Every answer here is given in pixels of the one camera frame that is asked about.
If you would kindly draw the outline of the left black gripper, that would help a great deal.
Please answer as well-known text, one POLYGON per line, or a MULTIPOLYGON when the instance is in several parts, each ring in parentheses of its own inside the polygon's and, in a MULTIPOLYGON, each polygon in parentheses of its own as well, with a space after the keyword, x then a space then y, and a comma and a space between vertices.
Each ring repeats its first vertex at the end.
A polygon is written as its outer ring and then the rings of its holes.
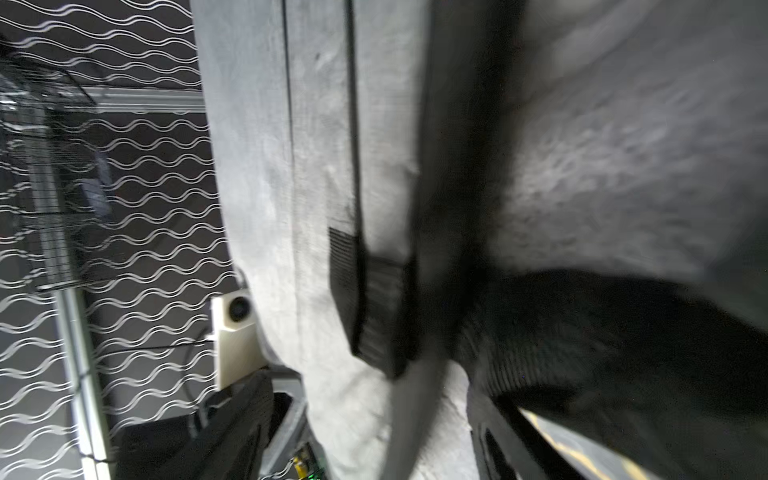
POLYGON ((126 428, 116 479, 286 479, 306 427, 293 371, 258 371, 208 395, 193 413, 126 428))

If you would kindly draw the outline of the grey laptop bag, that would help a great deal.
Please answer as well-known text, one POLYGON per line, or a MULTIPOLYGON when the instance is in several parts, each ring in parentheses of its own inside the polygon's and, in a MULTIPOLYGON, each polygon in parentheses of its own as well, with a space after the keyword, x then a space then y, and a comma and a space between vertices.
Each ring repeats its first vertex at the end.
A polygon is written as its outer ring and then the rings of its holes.
POLYGON ((767 475, 763 1, 195 1, 336 479, 767 475))

